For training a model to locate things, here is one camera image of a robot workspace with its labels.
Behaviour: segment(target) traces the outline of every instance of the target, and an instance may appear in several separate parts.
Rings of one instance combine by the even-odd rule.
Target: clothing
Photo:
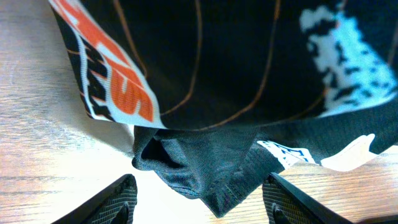
[[[134,167],[217,217],[268,172],[397,140],[396,0],[49,1],[88,116],[137,125]]]

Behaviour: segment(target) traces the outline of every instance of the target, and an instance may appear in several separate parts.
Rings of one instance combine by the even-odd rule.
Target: wood grain
[[[134,223],[267,223],[260,188],[216,219],[133,169],[128,129],[86,117],[47,1],[0,1],[0,223],[50,223],[125,173],[139,189]],[[396,148],[352,172],[298,164],[282,174],[352,221],[398,212]]]

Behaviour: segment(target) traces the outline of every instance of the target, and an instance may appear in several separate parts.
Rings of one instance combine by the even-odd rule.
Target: wooden surface
[[[0,223],[50,223],[125,173],[134,223],[267,223],[261,189],[222,219],[131,166],[127,126],[85,115],[46,0],[0,1]],[[398,150],[348,173],[298,164],[283,176],[352,221],[398,213]]]

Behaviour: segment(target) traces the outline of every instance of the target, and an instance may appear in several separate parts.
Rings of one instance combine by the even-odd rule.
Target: garment
[[[137,125],[133,165],[217,217],[298,159],[397,140],[396,0],[49,1],[88,116]]]

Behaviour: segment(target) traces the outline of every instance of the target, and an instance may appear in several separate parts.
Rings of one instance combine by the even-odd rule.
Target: wooden table
[[[132,168],[129,127],[86,117],[46,0],[0,1],[0,72],[0,223],[50,223],[125,173],[139,189],[134,223],[267,223],[260,189],[217,220]],[[283,175],[352,221],[398,213],[396,148],[348,173],[298,164]]]

